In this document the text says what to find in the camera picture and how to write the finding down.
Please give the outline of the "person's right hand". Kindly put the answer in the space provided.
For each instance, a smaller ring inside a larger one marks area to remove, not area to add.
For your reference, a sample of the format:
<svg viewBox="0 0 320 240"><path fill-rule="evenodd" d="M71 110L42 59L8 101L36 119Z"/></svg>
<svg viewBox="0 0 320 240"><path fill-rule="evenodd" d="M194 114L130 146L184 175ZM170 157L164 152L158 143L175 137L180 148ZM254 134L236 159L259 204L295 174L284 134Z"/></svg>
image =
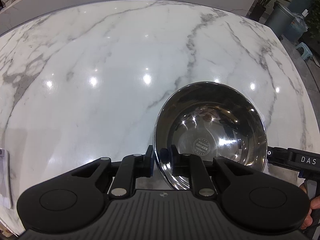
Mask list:
<svg viewBox="0 0 320 240"><path fill-rule="evenodd" d="M319 209L319 194L316 193L316 185L317 183L312 180L304 180L304 182L299 186L300 189L302 189L308 197L311 199L310 200L310 209L308 212L308 215L306 216L302 226L300 227L302 230L305 230L311 224L313 223L313 219L311 217L311 213L313 210L318 210Z"/></svg>

